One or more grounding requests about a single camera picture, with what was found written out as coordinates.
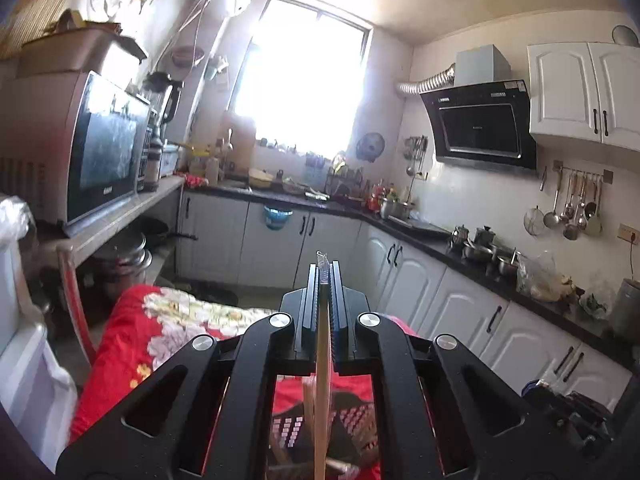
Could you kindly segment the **white lower kitchen cabinets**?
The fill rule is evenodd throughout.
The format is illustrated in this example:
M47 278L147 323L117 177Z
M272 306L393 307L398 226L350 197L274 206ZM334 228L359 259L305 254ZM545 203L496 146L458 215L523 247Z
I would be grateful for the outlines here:
M187 192L178 273L218 285L292 290L303 287L317 252L341 266L345 286L372 310L405 322L419 336L451 334L513 390L541 379L615 408L632 373L560 323L468 278L439 258L368 222L288 208L270 228L271 205Z

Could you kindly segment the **kitchen window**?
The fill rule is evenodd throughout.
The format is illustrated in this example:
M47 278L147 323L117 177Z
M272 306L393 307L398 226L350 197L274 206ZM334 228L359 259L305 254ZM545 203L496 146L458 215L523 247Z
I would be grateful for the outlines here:
M344 152L362 97L370 29L296 0L267 0L236 80L232 112L275 148Z

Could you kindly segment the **dark green utensil basket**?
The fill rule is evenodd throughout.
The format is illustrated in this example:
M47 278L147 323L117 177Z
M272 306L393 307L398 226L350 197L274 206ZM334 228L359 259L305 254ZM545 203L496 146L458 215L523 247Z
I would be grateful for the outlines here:
M314 395L273 414L266 479L362 479L380 461L374 404L346 391L316 409Z

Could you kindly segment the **blue bag on cabinet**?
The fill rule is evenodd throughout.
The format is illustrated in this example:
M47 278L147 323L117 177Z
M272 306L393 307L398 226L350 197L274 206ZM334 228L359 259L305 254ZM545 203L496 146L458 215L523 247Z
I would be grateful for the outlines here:
M273 231L282 230L294 214L292 210L278 209L267 205L264 206L262 212L264 213L265 226Z

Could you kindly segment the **steel bowl on counter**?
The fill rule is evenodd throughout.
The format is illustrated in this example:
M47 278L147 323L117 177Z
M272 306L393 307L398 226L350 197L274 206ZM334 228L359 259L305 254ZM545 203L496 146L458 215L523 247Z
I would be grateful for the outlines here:
M490 248L474 244L468 240L464 243L462 255L463 258L478 263L488 263L494 258L494 252Z

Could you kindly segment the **red floral tablecloth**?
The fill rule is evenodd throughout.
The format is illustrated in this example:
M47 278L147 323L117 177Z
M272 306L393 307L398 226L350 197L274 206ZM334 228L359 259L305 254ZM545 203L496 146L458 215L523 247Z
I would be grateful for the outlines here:
M68 440L76 441L193 337L229 339L269 313L201 301L178 289L127 289L106 322Z

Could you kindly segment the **hanging ladles rack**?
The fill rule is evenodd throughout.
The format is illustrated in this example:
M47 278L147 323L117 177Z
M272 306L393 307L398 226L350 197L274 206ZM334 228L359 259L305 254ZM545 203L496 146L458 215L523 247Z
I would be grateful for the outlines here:
M566 240L602 235L603 192L613 184L612 171L574 169L560 160L553 162L552 171L556 182L551 209L542 211L535 206L526 211L523 218L525 232L532 237L540 237L549 231L561 230Z

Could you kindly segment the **black range hood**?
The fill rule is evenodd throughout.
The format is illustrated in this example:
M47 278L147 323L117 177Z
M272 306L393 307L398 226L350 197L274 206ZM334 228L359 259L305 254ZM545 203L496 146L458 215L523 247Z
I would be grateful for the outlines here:
M421 96L443 164L537 170L529 132L530 99L521 79L467 84Z

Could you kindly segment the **black blender jug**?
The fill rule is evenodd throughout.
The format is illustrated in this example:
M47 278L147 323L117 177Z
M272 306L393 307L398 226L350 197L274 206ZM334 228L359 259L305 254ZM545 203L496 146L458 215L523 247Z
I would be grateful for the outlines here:
M154 96L153 108L157 118L155 125L162 128L163 125L171 122L176 114L181 98L183 82L172 78L166 72L150 73L143 81L143 88Z

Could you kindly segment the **silver microwave oven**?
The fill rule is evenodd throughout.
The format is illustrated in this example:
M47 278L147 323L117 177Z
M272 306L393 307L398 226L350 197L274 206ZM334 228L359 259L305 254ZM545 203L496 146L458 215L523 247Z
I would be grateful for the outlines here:
M150 104L95 73L1 87L1 192L73 236L136 195Z

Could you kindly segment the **white upper wall cabinets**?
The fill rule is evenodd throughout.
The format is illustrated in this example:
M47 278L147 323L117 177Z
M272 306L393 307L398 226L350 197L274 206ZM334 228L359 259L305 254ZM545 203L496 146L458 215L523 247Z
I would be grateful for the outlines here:
M639 149L639 50L600 42L532 44L529 132L544 146L570 142Z

